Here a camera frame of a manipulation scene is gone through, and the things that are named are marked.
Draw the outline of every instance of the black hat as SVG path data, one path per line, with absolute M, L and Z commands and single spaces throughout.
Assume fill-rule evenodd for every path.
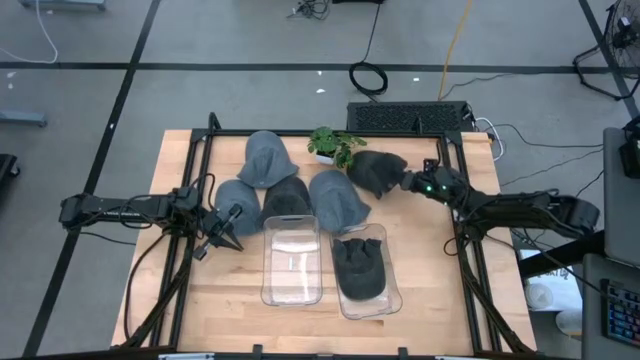
M 267 190 L 259 223 L 272 216 L 312 214 L 307 185 L 297 176 L 289 176 Z
M 382 241 L 375 239 L 333 240 L 333 263 L 338 285 L 351 300 L 368 300 L 382 293 L 387 285 Z
M 407 162 L 398 155 L 364 150 L 353 155 L 347 176 L 351 182 L 380 199 L 402 182 L 406 167 Z

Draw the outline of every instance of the dark gray hat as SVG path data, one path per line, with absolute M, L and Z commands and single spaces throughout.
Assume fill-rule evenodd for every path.
M 333 266 L 344 296 L 368 300 L 382 293 L 387 279 L 381 246 L 375 239 L 333 240 Z
M 271 131 L 253 133 L 247 140 L 244 157 L 245 164 L 238 177 L 257 189 L 270 188 L 298 172 L 298 167 L 291 163 L 282 140 Z
M 312 214 L 307 185 L 297 176 L 289 176 L 267 190 L 259 223 L 272 216 Z
M 261 230 L 258 225 L 260 202 L 256 191 L 240 180 L 227 180 L 216 191 L 215 207 L 226 216 L 234 204 L 242 207 L 242 213 L 233 221 L 233 232 L 237 236 L 253 235 Z
M 338 170 L 317 174 L 309 184 L 309 195 L 320 227 L 334 233 L 360 224 L 371 211 L 347 176 Z
M 406 167 L 407 162 L 398 155 L 364 150 L 353 155 L 353 165 L 347 168 L 347 176 L 380 199 L 402 182 Z

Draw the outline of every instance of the white cable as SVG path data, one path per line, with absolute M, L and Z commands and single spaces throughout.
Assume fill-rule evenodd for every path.
M 500 155 L 498 155 L 497 157 L 493 158 L 493 161 L 500 160 L 502 155 L 504 155 L 504 146 L 502 145 L 502 140 L 500 140 L 500 135 L 498 135 L 498 131 L 493 126 L 491 121 L 489 121 L 489 119 L 487 119 L 487 118 L 476 118 L 476 121 L 478 121 L 478 120 L 486 121 L 487 124 L 489 124 L 489 126 L 491 127 L 491 131 L 493 131 L 493 134 L 496 136 L 496 141 L 498 142 L 498 145 L 500 145 Z
M 45 29 L 44 24 L 42 23 L 42 18 L 40 17 L 40 0 L 36 0 L 36 16 L 38 17 L 38 23 L 40 23 L 40 27 L 42 28 L 42 33 L 47 38 L 47 41 L 49 41 L 49 44 L 51 45 L 51 48 L 53 49 L 54 55 L 53 55 L 53 59 L 51 61 L 25 59 L 25 58 L 22 58 L 20 56 L 17 56 L 17 55 L 14 55 L 14 54 L 10 53 L 8 50 L 5 50 L 5 49 L 3 49 L 1 47 L 0 47 L 0 51 L 2 51 L 3 53 L 5 53 L 5 54 L 7 54 L 7 55 L 11 56 L 12 58 L 14 58 L 16 60 L 19 60 L 19 61 L 24 61 L 24 62 L 28 62 L 28 63 L 32 63 L 32 64 L 54 64 L 56 61 L 58 61 L 58 49 L 53 44 L 53 41 L 51 41 L 51 38 L 49 37 L 49 33 L 47 32 L 47 29 Z

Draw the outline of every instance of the green plant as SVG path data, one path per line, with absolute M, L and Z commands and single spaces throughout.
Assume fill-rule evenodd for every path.
M 331 128 L 322 126 L 311 133 L 307 150 L 309 153 L 324 153 L 335 159 L 340 169 L 353 164 L 351 148 L 365 146 L 367 142 L 347 133 L 336 133 Z

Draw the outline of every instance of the white pot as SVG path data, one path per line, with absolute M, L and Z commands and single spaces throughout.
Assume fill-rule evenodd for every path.
M 319 162 L 320 164 L 325 164 L 325 165 L 333 165 L 335 164 L 335 159 L 329 156 L 325 156 L 325 155 L 318 155 L 316 154 L 316 161 Z

